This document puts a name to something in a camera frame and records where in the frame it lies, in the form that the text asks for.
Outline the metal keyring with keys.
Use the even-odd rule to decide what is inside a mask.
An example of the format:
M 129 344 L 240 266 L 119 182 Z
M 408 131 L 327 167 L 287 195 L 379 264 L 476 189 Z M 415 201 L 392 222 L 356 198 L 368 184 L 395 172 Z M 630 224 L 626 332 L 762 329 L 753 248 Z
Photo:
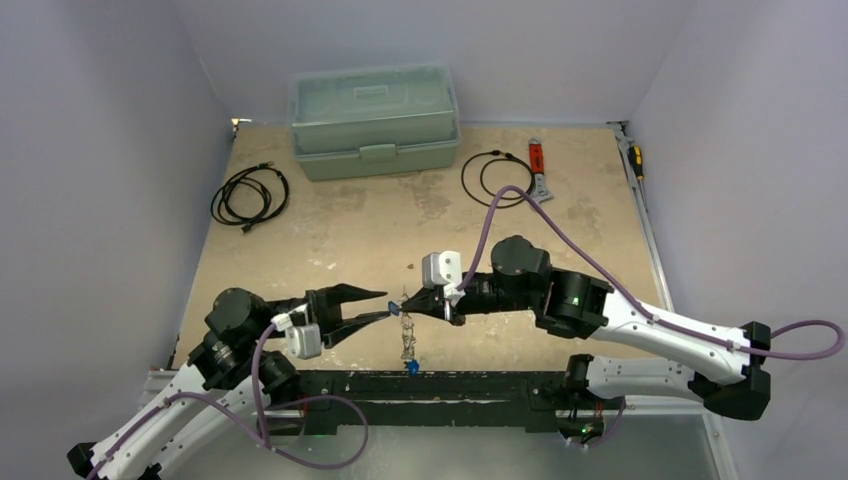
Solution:
M 420 369 L 420 364 L 416 359 L 416 337 L 414 331 L 414 322 L 411 318 L 411 315 L 407 312 L 398 309 L 400 325 L 401 325 L 401 341 L 402 341 L 402 352 L 400 355 L 400 359 L 404 364 L 404 368 L 407 373 L 411 376 L 415 376 L 418 374 Z

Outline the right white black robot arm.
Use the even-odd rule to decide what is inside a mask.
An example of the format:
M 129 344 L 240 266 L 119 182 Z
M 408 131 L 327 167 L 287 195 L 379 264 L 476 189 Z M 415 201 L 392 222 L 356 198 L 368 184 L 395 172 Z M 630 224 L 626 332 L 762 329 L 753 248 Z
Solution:
M 547 251 L 519 235 L 496 243 L 490 259 L 491 272 L 474 273 L 462 287 L 459 253 L 427 255 L 422 287 L 400 311 L 455 326 L 469 315 L 527 311 L 550 335 L 646 352 L 631 360 L 571 356 L 561 392 L 576 407 L 628 395 L 664 396 L 698 401 L 735 420 L 762 417 L 771 399 L 771 377 L 762 368 L 763 356 L 753 351 L 770 348 L 767 326 L 718 326 L 631 299 L 607 281 L 553 267 Z

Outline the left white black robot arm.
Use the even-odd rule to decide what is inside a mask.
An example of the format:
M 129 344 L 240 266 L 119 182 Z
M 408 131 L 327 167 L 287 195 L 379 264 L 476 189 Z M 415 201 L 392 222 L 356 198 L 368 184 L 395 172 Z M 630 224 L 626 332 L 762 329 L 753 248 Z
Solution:
M 340 283 L 300 297 L 266 300 L 242 288 L 221 292 L 204 323 L 207 332 L 152 400 L 116 432 L 79 443 L 67 454 L 83 479 L 162 479 L 192 452 L 234 425 L 256 446 L 277 453 L 267 413 L 293 409 L 304 416 L 315 402 L 293 359 L 312 359 L 386 311 L 345 318 L 343 305 L 382 292 Z

